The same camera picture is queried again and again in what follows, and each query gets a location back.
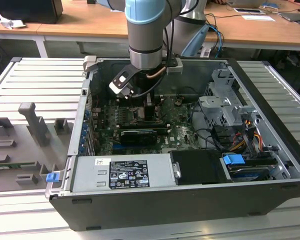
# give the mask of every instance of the blue cable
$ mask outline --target blue cable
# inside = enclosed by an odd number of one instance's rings
[[[213,26],[211,26],[210,24],[208,24],[208,26],[212,29],[212,30],[214,30],[215,32],[216,32],[216,34],[218,34],[218,37],[219,37],[219,47],[218,47],[218,52],[216,53],[216,55],[215,55],[215,58],[217,58],[218,56],[219,56],[219,53],[220,53],[220,51],[221,51],[221,46],[222,46],[222,38],[221,38],[221,34],[220,34],[220,32],[217,30],[217,29],[215,29]]]

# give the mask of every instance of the white table leg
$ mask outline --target white table leg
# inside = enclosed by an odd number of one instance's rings
[[[41,58],[48,58],[48,53],[45,46],[45,38],[43,36],[34,36],[33,40],[36,43],[36,46],[39,50]]]

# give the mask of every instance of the laptop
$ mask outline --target laptop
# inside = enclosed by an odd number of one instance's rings
[[[300,13],[282,12],[281,16],[290,22],[297,22],[300,20]]]
[[[250,8],[257,9],[259,8],[265,0],[227,0],[228,4],[232,8]]]

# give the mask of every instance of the paper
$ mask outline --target paper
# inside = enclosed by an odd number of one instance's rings
[[[0,24],[7,29],[23,28],[26,25],[21,20],[10,20],[0,14]]]
[[[275,22],[275,20],[270,16],[260,16],[260,15],[242,15],[245,20],[257,20],[257,21],[271,21]]]

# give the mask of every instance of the black plastic cover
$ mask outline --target black plastic cover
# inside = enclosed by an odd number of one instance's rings
[[[172,163],[178,163],[181,178],[177,185],[227,183],[221,165],[221,153],[214,149],[176,150],[170,153]]]

